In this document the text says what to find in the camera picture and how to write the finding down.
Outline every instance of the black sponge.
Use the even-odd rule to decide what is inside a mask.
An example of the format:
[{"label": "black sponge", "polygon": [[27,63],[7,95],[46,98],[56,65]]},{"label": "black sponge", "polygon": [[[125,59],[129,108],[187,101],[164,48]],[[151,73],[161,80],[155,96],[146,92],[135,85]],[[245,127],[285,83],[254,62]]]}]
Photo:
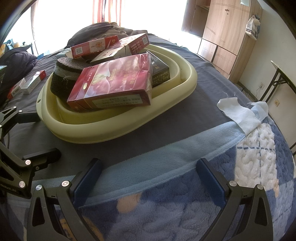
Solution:
[{"label": "black sponge", "polygon": [[76,59],[59,58],[52,75],[51,92],[66,101],[82,70],[89,66],[90,64]]}]

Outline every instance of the red cigarette pack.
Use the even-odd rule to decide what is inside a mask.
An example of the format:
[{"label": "red cigarette pack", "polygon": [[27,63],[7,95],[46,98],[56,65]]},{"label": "red cigarette pack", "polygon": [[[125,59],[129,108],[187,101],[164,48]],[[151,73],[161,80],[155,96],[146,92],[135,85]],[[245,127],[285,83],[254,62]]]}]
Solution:
[{"label": "red cigarette pack", "polygon": [[72,58],[88,55],[90,53],[103,51],[118,42],[118,36],[111,36],[101,39],[91,40],[71,47]]},{"label": "red cigarette pack", "polygon": [[102,51],[90,63],[91,65],[100,64],[109,60],[118,59],[130,55],[138,54],[149,44],[147,34],[136,34],[123,39]]},{"label": "red cigarette pack", "polygon": [[84,68],[67,103],[79,112],[150,105],[152,70],[149,53]]}]

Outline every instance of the cream plastic basin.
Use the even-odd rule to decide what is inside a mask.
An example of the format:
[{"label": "cream plastic basin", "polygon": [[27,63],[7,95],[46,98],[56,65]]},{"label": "cream plastic basin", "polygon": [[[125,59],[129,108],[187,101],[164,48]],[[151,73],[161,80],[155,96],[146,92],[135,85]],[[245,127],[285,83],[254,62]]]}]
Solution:
[{"label": "cream plastic basin", "polygon": [[154,45],[151,51],[170,67],[171,79],[152,89],[150,106],[117,107],[94,112],[72,111],[50,91],[52,75],[41,89],[37,113],[58,138],[72,143],[96,143],[125,135],[189,96],[197,84],[194,67],[177,53]]}]

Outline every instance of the black cigarette box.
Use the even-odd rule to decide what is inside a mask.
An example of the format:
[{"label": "black cigarette box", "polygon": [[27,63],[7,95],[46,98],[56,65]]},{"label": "black cigarette box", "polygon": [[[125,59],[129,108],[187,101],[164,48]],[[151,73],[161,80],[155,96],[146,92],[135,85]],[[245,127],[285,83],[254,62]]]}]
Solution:
[{"label": "black cigarette box", "polygon": [[152,87],[158,86],[170,79],[170,68],[162,60],[156,57],[151,52],[151,63],[153,67]]}]

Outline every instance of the red curtain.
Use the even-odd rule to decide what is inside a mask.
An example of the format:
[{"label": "red curtain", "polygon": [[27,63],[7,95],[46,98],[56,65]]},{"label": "red curtain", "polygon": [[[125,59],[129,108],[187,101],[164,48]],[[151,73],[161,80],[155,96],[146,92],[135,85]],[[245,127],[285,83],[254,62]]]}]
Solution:
[{"label": "red curtain", "polygon": [[93,0],[93,23],[116,22],[121,25],[124,0]]}]

